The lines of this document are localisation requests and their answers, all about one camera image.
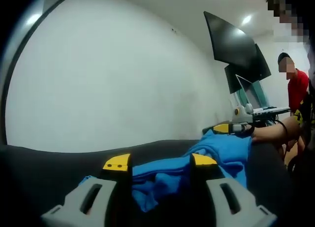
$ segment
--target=person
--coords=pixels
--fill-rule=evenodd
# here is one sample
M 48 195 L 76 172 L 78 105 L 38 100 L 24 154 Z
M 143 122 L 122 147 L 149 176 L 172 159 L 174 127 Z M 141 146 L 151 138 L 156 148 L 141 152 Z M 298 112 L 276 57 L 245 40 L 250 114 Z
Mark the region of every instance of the person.
M 286 73 L 286 79 L 289 80 L 287 90 L 289 96 L 289 107 L 291 109 L 291 116 L 299 108 L 301 101 L 307 94 L 307 88 L 309 84 L 309 78 L 306 73 L 298 70 L 295 67 L 294 61 L 289 54 L 282 52 L 278 57 L 279 72 Z M 286 147 L 289 151 L 296 143 L 295 139 L 288 143 Z M 297 140 L 297 150 L 301 153 L 305 147 L 303 139 L 301 137 Z
M 305 149 L 298 156 L 292 174 L 295 184 L 295 198 L 289 213 L 288 222 L 304 225 L 314 225 L 315 203 L 315 28 L 313 15 L 313 0 L 266 0 L 268 9 L 279 17 L 281 23 L 289 23 L 292 32 L 306 42 L 308 50 L 309 89 L 292 116 L 281 123 L 254 128 L 252 142 L 286 143 L 302 135 Z

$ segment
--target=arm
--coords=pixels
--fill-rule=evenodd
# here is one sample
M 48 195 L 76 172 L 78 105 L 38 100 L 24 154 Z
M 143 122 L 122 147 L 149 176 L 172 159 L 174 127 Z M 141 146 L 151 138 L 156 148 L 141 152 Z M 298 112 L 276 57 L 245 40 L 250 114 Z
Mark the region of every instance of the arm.
M 288 135 L 286 135 L 285 129 L 281 124 L 264 128 L 255 128 L 252 133 L 252 142 L 276 142 L 284 144 L 292 139 L 297 139 L 301 133 L 301 129 L 294 116 L 288 117 L 282 122 L 287 129 Z

